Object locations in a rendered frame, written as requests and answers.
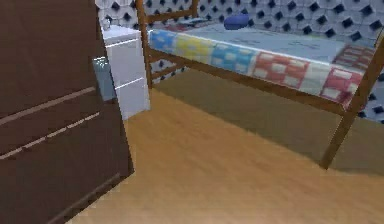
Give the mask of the dark brown chest of drawers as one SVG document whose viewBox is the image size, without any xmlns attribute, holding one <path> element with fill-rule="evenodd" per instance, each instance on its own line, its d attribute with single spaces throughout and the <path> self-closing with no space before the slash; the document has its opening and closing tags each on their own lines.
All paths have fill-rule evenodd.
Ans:
<svg viewBox="0 0 384 224">
<path fill-rule="evenodd" d="M 0 0 L 0 224 L 65 224 L 134 171 L 94 0 Z"/>
</svg>

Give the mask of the wooden bed with patchwork quilt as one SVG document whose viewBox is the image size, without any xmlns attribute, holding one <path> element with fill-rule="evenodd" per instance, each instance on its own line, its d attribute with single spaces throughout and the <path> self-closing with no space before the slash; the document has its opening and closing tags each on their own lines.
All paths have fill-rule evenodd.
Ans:
<svg viewBox="0 0 384 224">
<path fill-rule="evenodd" d="M 213 25 L 175 25 L 150 29 L 156 21 L 197 17 L 198 0 L 187 10 L 148 15 L 143 0 L 135 0 L 148 83 L 183 67 L 231 80 L 295 102 L 337 114 L 339 125 L 319 165 L 327 169 L 384 68 L 384 43 L 373 49 L 344 44 L 329 62 L 307 54 L 279 53 L 250 47 L 253 33 Z"/>
</svg>

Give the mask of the dark blue pillow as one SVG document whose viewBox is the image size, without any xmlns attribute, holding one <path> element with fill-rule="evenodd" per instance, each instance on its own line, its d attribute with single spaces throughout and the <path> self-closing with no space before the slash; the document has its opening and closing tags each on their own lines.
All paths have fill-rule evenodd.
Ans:
<svg viewBox="0 0 384 224">
<path fill-rule="evenodd" d="M 249 15 L 248 14 L 238 14 L 229 16 L 224 20 L 224 28 L 226 30 L 238 30 L 244 28 L 248 25 Z"/>
</svg>

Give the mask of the white bedside cabinet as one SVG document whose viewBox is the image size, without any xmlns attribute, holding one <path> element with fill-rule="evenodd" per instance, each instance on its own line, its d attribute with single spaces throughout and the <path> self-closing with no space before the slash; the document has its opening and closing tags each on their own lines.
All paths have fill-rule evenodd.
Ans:
<svg viewBox="0 0 384 224">
<path fill-rule="evenodd" d="M 122 119 L 127 120 L 150 109 L 141 33 L 111 25 L 102 35 Z"/>
</svg>

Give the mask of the flat grey book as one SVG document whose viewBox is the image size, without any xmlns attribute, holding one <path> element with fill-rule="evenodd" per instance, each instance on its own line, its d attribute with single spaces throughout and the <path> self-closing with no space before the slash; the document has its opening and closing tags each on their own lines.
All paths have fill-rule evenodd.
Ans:
<svg viewBox="0 0 384 224">
<path fill-rule="evenodd" d="M 179 21 L 178 24 L 184 27 L 199 27 L 206 22 L 207 22 L 207 19 L 205 18 L 191 18 L 191 19 Z"/>
</svg>

